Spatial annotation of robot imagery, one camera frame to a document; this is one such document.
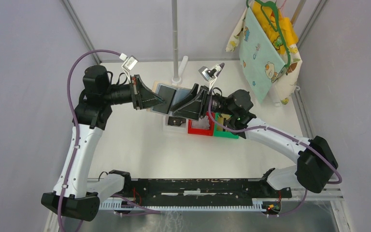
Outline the black credit card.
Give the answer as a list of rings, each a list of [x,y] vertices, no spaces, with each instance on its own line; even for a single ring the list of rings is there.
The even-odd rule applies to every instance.
[[[168,86],[160,86],[157,94],[164,100],[164,103],[161,105],[157,105],[153,108],[154,111],[168,114],[176,94],[176,89]]]

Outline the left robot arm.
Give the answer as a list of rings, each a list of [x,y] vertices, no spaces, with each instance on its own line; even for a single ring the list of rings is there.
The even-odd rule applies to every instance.
[[[114,194],[127,197],[132,192],[130,173],[112,170],[97,183],[87,182],[98,142],[112,113],[112,106],[131,103],[134,109],[148,109],[165,101],[145,86],[138,74],[128,84],[112,84],[112,73],[104,66],[87,68],[84,90],[72,108],[71,145],[61,175],[52,192],[41,203],[60,217],[92,221],[101,203]]]

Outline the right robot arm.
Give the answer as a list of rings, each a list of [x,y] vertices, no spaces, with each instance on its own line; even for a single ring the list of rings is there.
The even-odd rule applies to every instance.
[[[213,113],[229,115],[222,126],[241,138],[266,145],[294,162],[293,166],[269,170],[260,192],[265,197],[279,190],[303,187],[321,193],[327,184],[340,184],[338,163],[323,137],[313,139],[296,136],[270,126],[250,112],[253,107],[248,91],[238,89],[227,97],[209,92],[208,87],[195,85],[190,93],[170,108],[173,116],[198,120]]]

